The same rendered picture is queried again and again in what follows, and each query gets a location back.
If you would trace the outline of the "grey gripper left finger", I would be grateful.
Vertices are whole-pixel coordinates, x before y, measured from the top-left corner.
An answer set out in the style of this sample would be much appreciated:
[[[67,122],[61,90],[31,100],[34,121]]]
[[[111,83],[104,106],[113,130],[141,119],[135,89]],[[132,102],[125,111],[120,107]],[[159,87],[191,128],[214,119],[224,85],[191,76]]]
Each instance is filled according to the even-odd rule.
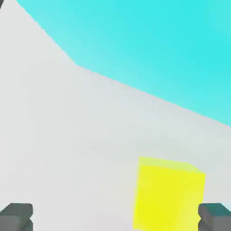
[[[31,203],[10,203],[0,212],[0,231],[33,231]]]

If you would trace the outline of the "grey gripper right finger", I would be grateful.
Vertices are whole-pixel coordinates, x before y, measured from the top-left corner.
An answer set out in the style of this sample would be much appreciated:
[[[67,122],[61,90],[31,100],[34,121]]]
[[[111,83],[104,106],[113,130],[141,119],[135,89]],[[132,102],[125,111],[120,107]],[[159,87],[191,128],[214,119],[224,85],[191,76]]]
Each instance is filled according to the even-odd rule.
[[[231,231],[231,211],[221,203],[201,203],[198,231]]]

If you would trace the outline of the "small yellow cube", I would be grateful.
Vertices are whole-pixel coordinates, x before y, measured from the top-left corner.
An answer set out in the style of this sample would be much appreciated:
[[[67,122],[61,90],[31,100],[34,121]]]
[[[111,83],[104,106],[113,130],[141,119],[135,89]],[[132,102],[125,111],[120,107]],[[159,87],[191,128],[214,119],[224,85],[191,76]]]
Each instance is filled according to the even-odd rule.
[[[205,173],[195,166],[140,157],[133,228],[139,231],[197,231]]]

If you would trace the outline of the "large cyan box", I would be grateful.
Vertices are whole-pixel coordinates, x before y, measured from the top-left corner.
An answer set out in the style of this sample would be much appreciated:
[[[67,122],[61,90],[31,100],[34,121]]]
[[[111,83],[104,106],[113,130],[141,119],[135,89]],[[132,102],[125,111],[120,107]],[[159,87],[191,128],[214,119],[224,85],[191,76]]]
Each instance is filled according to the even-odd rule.
[[[17,0],[79,66],[231,126],[231,0]]]

